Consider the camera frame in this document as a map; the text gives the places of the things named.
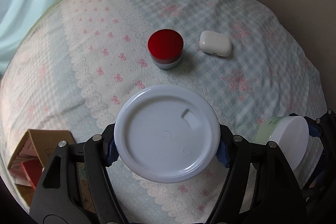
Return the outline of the red lid cream jar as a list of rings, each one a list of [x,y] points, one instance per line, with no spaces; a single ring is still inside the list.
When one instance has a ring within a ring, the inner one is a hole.
[[[153,63],[164,70],[173,69],[181,63],[183,49],[183,38],[171,29],[158,30],[147,41],[147,50]]]

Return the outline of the floral checked bed cover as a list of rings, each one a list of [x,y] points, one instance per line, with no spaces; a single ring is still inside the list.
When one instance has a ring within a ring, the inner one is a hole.
[[[147,50],[163,29],[184,42],[181,63],[169,70]],[[228,35],[231,54],[201,51],[203,31]],[[26,130],[69,130],[86,141],[133,94],[160,84],[200,94],[221,124],[248,140],[271,117],[327,110],[318,70],[258,1],[60,0],[22,39],[1,81],[1,176],[23,210],[7,165]]]

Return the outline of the white earbuds case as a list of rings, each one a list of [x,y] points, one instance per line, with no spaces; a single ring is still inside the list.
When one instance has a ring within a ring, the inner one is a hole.
[[[228,57],[232,51],[232,42],[226,34],[203,31],[200,35],[199,47],[204,53]]]

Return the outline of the red Marubi carton box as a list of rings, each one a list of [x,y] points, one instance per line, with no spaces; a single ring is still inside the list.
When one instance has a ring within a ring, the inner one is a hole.
[[[21,168],[31,187],[35,190],[43,172],[43,166],[39,159],[21,162]]]

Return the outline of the brown cardboard box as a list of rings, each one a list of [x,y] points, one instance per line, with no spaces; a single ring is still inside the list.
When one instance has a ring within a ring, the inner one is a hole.
[[[60,141],[74,144],[74,138],[68,130],[38,130],[28,129],[16,146],[7,169],[14,186],[23,199],[25,207],[29,208],[33,201],[35,190],[31,187],[21,168],[21,162],[39,159],[43,168],[46,167],[54,149]]]

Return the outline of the pale green white-lid jar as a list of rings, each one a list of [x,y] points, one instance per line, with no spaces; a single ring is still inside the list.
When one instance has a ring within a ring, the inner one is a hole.
[[[302,161],[308,141],[309,127],[301,116],[272,117],[261,125],[254,143],[275,142],[282,150],[292,170]]]

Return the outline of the white lid green jar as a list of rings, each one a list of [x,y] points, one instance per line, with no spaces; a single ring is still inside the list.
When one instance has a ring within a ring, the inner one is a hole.
[[[177,85],[156,85],[132,96],[121,108],[114,142],[135,174],[165,184],[203,172],[220,143],[220,124],[211,105]]]

